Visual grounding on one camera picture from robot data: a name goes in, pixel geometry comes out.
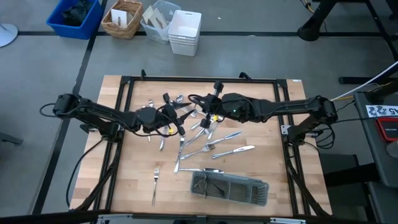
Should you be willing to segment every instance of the metal clamp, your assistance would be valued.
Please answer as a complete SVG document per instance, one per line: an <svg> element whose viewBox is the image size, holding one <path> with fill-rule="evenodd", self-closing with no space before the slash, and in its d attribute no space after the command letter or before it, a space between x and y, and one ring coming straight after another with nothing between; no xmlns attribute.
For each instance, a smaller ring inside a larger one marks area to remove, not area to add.
<svg viewBox="0 0 398 224"><path fill-rule="evenodd" d="M287 130L291 127L291 125L281 125L280 126L280 131L282 132L282 135L288 135L289 133Z"/></svg>

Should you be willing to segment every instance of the clear plastic container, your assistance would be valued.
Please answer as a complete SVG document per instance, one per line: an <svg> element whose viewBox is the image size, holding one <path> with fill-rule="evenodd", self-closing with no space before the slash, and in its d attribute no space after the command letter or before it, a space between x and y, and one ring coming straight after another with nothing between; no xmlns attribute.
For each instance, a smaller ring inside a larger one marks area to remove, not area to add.
<svg viewBox="0 0 398 224"><path fill-rule="evenodd" d="M147 33L149 39L162 44L167 44L169 42L170 22L173 19L174 12L176 10L181 10L181 7L176 4L162 0L155 2L155 4L152 7L154 9L157 8L160 11L160 13L163 14L164 19L168 23L167 27L164 29L156 29L155 27L148 26L145 23L144 19L141 19L140 23L144 27L145 32Z"/></svg>

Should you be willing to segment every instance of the fork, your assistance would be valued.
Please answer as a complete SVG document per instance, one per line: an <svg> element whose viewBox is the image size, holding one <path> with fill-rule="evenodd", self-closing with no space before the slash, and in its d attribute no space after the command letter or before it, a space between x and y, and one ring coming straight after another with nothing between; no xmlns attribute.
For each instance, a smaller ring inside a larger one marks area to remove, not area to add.
<svg viewBox="0 0 398 224"><path fill-rule="evenodd" d="M195 155L195 154L198 154L199 152L208 152L208 151L213 150L213 149L215 149L215 148L216 148L216 146L213 145L213 144L205 144L205 147L203 147L203 148L200 149L200 150L197 150L196 152L189 153L189 154L186 154L186 155L182 155L182 156L181 156L181 159L186 159L186 158L188 158L188 157L190 157L190 156L193 156L193 155Z"/></svg>
<svg viewBox="0 0 398 224"><path fill-rule="evenodd" d="M155 206L155 197L156 197L156 183L157 183L157 179L159 179L159 168L155 169L155 175L154 175L154 195L152 196L152 206Z"/></svg>

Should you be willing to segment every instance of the yellow cable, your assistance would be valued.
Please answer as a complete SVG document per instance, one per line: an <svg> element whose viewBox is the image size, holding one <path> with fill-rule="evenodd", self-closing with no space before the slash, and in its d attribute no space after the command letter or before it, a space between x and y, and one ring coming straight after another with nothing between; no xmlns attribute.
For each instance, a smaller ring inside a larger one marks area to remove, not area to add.
<svg viewBox="0 0 398 224"><path fill-rule="evenodd" d="M392 83L392 82L389 82L389 83L387 83L387 84L380 85L379 87L374 88L373 90L380 89L381 87L384 87L384 86L386 86L386 85L388 85L388 84L390 84L390 83ZM353 98L353 96L345 96L345 97L338 98L338 99L336 99L336 100L347 100L347 99L351 99L351 98Z"/></svg>

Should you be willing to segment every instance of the sticker label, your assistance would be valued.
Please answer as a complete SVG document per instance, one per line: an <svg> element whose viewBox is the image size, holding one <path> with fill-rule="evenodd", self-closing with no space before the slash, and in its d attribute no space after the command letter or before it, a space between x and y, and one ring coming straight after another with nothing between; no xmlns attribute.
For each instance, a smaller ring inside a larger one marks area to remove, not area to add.
<svg viewBox="0 0 398 224"><path fill-rule="evenodd" d="M398 106L387 105L366 105L368 116L370 118L380 116L398 116Z"/></svg>

